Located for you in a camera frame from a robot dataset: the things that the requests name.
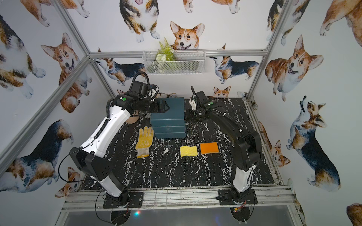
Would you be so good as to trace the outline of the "teal drawer cabinet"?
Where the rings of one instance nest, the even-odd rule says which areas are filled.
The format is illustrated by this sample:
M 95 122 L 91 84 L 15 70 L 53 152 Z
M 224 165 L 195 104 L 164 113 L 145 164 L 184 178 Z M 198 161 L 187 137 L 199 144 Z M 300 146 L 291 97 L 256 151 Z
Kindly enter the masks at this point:
M 158 98 L 169 106 L 165 113 L 152 114 L 150 123 L 157 139 L 185 138 L 184 98 Z

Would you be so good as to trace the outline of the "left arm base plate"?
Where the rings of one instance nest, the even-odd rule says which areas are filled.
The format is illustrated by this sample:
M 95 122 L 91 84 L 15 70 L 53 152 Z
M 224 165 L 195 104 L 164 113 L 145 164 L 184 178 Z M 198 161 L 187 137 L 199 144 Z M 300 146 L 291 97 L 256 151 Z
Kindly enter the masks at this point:
M 143 192 L 125 192 L 122 193 L 119 197 L 113 197 L 107 194 L 105 197 L 103 208 L 140 208 L 143 203 L 143 197 Z

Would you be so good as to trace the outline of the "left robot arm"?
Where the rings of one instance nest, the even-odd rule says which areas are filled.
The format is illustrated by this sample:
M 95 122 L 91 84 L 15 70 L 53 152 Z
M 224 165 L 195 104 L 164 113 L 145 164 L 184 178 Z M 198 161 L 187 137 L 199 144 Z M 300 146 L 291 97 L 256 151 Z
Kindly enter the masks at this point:
M 98 182 L 105 189 L 107 199 L 117 206 L 127 206 L 131 198 L 127 186 L 116 177 L 113 166 L 104 158 L 109 144 L 135 112 L 165 113 L 170 108 L 164 100 L 156 99 L 157 85 L 136 80 L 140 75 L 148 78 L 145 72 L 137 73 L 127 92 L 109 99 L 101 125 L 81 147 L 73 147 L 69 153 L 77 168 Z

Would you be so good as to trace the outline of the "orange sponge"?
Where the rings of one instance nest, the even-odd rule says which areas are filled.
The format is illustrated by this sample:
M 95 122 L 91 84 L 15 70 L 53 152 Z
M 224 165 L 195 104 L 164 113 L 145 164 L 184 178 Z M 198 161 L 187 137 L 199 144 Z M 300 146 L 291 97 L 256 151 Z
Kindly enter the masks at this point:
M 212 143 L 201 143 L 200 151 L 202 155 L 219 153 L 219 147 L 217 142 Z

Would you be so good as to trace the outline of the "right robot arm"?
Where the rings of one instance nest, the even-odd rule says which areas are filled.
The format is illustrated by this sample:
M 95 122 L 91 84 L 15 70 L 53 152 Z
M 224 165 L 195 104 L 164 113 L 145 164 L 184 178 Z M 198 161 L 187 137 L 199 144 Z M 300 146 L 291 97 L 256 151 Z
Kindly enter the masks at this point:
M 228 203 L 246 204 L 247 196 L 256 194 L 250 186 L 252 174 L 262 157 L 262 144 L 258 132 L 249 131 L 236 122 L 216 101 L 206 97 L 203 91 L 196 92 L 191 87 L 192 96 L 189 100 L 191 109 L 185 113 L 186 120 L 211 120 L 220 127 L 222 134 L 227 135 L 233 145 L 231 155 L 236 165 L 235 177 L 230 190 L 221 190 L 216 197 L 221 205 Z

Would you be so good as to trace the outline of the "yellow green sponge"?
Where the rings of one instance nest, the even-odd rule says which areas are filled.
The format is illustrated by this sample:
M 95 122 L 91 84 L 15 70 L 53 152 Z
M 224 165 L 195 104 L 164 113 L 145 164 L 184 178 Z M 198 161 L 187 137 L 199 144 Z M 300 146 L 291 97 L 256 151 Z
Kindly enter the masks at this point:
M 198 156 L 198 149 L 197 146 L 182 146 L 180 147 L 180 157 L 184 157 L 184 156 Z

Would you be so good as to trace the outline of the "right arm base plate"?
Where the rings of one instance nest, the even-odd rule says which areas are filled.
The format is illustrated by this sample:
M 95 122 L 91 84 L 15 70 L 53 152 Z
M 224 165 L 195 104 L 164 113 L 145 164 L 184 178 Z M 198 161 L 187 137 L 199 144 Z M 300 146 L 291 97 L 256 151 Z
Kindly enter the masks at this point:
M 220 205 L 242 205 L 245 204 L 258 204 L 255 190 L 252 188 L 240 193 L 236 189 L 223 189 L 218 190 L 218 196 L 216 200 Z

